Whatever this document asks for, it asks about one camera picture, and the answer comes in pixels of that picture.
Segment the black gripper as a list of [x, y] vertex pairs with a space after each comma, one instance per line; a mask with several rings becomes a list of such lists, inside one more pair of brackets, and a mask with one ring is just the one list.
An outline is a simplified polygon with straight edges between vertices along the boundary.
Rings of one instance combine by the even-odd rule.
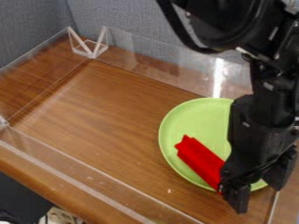
[[237, 98], [229, 106], [228, 143], [231, 153], [220, 169], [223, 199], [237, 214], [248, 211], [251, 184], [259, 180], [280, 191], [292, 174], [297, 159], [295, 117], [272, 121], [271, 108], [256, 111], [251, 95]]

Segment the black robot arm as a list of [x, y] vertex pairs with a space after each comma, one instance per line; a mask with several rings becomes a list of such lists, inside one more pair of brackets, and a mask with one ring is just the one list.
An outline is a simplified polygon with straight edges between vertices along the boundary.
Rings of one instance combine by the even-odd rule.
[[156, 0], [172, 31], [197, 53], [241, 52], [252, 93], [229, 106], [231, 153], [219, 191], [236, 213], [248, 210], [259, 180], [281, 190], [299, 140], [299, 10], [285, 0]]

